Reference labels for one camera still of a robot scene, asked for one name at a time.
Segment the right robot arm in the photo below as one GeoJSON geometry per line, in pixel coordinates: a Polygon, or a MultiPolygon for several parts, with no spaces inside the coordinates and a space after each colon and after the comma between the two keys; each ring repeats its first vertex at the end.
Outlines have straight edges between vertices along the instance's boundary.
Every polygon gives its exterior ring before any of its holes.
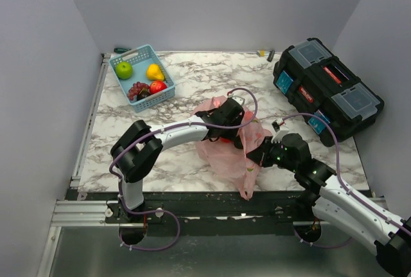
{"type": "Polygon", "coordinates": [[[300,135],[267,136],[247,158],[264,168],[277,165],[293,172],[304,188],[295,205],[300,219],[325,220],[365,246],[392,276],[410,274],[410,220],[382,208],[313,158],[300,135]]]}

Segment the red fake strawberry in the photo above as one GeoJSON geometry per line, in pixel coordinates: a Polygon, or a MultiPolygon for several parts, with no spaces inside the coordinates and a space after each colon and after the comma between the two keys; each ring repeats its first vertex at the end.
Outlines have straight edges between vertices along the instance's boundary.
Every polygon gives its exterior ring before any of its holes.
{"type": "Polygon", "coordinates": [[[220,138],[220,141],[221,141],[222,143],[232,143],[232,140],[225,139],[225,138],[220,138]]]}

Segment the purple fake grape bunch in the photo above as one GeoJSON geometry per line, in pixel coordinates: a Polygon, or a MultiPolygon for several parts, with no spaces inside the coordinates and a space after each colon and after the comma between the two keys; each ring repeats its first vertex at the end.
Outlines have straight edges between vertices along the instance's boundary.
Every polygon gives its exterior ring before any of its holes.
{"type": "Polygon", "coordinates": [[[132,85],[132,87],[128,90],[127,97],[130,102],[136,102],[137,101],[137,94],[140,92],[142,89],[148,89],[149,90],[149,85],[146,83],[142,82],[136,82],[132,85]]]}

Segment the green fake fruit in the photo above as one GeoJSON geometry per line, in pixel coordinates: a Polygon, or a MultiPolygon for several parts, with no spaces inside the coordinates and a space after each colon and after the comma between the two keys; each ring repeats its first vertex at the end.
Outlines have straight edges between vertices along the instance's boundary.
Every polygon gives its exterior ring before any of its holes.
{"type": "Polygon", "coordinates": [[[128,80],[133,75],[133,67],[128,62],[120,62],[115,67],[115,73],[121,80],[128,80]]]}

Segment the red fake apple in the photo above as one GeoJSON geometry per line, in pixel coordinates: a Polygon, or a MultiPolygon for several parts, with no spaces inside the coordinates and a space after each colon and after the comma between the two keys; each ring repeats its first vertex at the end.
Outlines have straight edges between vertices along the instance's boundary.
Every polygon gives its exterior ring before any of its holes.
{"type": "Polygon", "coordinates": [[[156,94],[167,89],[167,85],[161,80],[154,80],[149,87],[150,94],[156,94]]]}

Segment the pink plastic bag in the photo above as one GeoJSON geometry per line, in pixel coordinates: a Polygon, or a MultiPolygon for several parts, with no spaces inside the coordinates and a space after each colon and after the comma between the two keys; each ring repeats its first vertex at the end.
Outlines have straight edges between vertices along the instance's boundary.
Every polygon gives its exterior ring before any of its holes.
{"type": "Polygon", "coordinates": [[[239,149],[233,143],[222,143],[220,140],[211,142],[209,140],[195,143],[198,156],[206,161],[215,176],[229,181],[240,192],[245,200],[252,198],[254,185],[261,167],[246,158],[248,152],[258,148],[266,136],[272,133],[264,129],[260,120],[253,118],[253,112],[247,107],[243,123],[250,122],[238,132],[243,148],[239,149]]]}

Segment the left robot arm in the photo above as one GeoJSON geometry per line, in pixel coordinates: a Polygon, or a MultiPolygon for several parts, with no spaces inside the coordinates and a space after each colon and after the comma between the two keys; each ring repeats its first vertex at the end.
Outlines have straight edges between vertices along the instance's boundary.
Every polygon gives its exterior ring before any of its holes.
{"type": "Polygon", "coordinates": [[[161,126],[149,126],[135,121],[110,150],[119,174],[120,214],[128,222],[142,216],[143,179],[152,170],[160,153],[177,145],[234,139],[243,120],[244,99],[233,96],[221,106],[198,111],[184,121],[161,126]]]}

